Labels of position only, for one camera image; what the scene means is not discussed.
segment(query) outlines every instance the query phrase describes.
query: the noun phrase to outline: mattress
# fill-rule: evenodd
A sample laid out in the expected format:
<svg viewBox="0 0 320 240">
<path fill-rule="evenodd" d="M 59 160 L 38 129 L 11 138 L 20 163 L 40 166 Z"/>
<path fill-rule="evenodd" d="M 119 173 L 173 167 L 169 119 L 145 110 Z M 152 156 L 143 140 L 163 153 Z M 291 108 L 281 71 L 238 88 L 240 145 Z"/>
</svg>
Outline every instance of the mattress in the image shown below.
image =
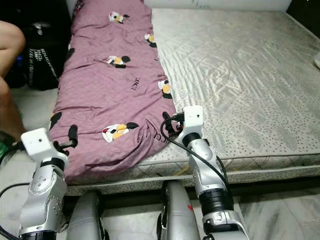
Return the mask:
<svg viewBox="0 0 320 240">
<path fill-rule="evenodd" d="M 231 183 L 320 174 L 318 38 L 282 12 L 156 8 L 152 23 L 175 107 L 204 107 L 203 135 Z M 158 189 L 168 179 L 192 186 L 190 174 L 186 153 L 169 144 L 68 194 Z"/>
</svg>

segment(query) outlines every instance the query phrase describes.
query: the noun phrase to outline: black backpack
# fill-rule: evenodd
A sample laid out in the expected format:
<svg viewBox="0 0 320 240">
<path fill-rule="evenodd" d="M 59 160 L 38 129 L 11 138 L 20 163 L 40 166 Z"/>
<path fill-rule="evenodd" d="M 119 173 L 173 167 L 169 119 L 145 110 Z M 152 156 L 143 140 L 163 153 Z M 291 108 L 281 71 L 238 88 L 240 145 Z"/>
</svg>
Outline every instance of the black backpack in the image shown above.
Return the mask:
<svg viewBox="0 0 320 240">
<path fill-rule="evenodd" d="M 0 20 L 18 26 L 26 46 L 5 80 L 10 86 L 17 76 L 32 88 L 58 87 L 71 37 L 71 19 L 65 0 L 12 0 L 0 8 Z"/>
</svg>

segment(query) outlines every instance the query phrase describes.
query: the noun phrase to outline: bedsheet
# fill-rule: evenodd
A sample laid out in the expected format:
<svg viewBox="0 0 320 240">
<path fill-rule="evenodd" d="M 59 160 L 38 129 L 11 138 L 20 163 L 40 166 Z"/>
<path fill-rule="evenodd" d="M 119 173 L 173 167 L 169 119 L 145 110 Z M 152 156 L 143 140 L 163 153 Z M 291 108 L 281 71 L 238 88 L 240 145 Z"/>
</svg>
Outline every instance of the bedsheet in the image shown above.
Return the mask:
<svg viewBox="0 0 320 240">
<path fill-rule="evenodd" d="M 141 0 L 84 0 L 75 16 L 50 125 L 60 143 L 78 127 L 68 183 L 126 170 L 167 143 L 160 125 L 175 107 L 151 15 Z"/>
</svg>

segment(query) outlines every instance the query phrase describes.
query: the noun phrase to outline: pink blanket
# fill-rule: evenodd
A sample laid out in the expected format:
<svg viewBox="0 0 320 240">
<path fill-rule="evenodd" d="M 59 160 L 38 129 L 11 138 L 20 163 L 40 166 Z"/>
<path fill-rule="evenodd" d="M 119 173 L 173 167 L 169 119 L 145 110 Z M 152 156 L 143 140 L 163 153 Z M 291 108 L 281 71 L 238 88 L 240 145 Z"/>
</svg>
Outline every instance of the pink blanket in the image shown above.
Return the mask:
<svg viewBox="0 0 320 240">
<path fill-rule="evenodd" d="M 50 126 L 60 143 L 78 126 L 69 183 L 123 171 L 167 144 L 162 114 L 175 108 L 151 15 L 141 0 L 84 0 L 75 16 Z"/>
</svg>

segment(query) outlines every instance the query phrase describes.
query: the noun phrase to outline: red mark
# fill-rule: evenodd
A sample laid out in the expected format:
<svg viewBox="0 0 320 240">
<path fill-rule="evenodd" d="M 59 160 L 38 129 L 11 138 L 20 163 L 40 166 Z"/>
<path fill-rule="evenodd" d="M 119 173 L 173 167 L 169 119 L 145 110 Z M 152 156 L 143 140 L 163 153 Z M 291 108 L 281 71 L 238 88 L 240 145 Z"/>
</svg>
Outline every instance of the red mark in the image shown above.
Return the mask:
<svg viewBox="0 0 320 240">
<path fill-rule="evenodd" d="M 192 208 L 192 206 L 189 204 L 188 206 L 188 209 L 190 209 L 192 212 L 194 211 L 194 209 Z"/>
</svg>

